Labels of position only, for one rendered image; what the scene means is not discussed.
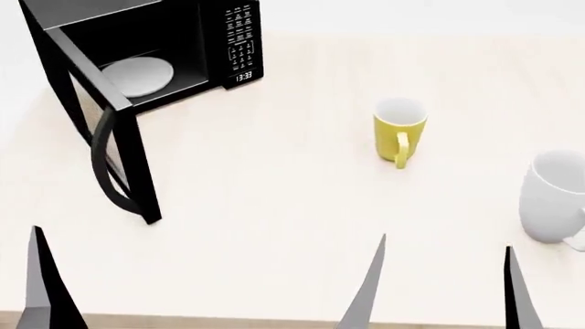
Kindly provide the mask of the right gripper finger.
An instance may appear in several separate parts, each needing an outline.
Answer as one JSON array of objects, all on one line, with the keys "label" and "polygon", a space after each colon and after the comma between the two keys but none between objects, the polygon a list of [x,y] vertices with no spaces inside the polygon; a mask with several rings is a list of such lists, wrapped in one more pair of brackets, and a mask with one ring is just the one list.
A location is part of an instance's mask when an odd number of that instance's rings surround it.
[{"label": "right gripper finger", "polygon": [[512,246],[505,249],[504,287],[505,329],[544,329]]},{"label": "right gripper finger", "polygon": [[387,235],[382,235],[367,274],[335,329],[368,329],[385,259]]}]

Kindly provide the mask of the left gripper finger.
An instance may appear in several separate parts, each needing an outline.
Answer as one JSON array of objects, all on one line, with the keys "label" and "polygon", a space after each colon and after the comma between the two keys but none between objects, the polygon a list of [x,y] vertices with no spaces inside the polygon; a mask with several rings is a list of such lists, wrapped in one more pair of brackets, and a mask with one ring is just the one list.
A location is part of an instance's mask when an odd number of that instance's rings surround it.
[{"label": "left gripper finger", "polygon": [[62,281],[43,229],[31,229],[26,305],[17,329],[89,329]]}]

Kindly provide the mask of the black microwave oven body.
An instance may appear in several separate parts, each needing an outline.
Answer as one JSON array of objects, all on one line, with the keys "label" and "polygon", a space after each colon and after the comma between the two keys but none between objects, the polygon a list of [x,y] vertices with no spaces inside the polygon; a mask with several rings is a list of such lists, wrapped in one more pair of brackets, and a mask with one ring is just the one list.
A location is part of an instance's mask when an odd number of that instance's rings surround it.
[{"label": "black microwave oven body", "polygon": [[[263,76],[259,0],[17,0],[52,90],[79,114],[81,84],[100,106],[139,114]],[[102,76],[114,62],[155,57],[174,76],[126,97]]]}]

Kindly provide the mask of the white ceramic mug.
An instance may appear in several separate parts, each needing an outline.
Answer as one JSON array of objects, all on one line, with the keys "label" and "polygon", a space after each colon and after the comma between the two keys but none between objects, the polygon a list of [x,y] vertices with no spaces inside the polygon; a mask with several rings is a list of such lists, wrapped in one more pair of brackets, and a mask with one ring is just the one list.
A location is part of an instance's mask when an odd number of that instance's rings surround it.
[{"label": "white ceramic mug", "polygon": [[536,155],[521,186],[519,216],[533,240],[585,252],[585,155],[571,150]]}]

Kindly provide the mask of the yellow ceramic mug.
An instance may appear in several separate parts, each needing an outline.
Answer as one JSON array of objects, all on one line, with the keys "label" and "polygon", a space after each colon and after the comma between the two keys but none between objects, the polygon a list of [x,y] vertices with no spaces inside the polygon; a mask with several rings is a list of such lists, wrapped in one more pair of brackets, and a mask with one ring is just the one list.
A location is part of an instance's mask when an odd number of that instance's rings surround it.
[{"label": "yellow ceramic mug", "polygon": [[408,98],[389,98],[374,111],[374,134],[378,156],[404,169],[416,152],[428,120],[421,103]]}]

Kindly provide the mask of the white round turntable plate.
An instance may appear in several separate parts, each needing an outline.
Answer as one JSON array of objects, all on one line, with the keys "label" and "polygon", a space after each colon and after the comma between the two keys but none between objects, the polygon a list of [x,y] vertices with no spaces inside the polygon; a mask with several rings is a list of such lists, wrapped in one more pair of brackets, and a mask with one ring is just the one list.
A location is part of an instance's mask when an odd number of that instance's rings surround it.
[{"label": "white round turntable plate", "polygon": [[154,57],[122,59],[104,68],[101,73],[126,98],[141,98],[158,92],[175,75],[169,62]]}]

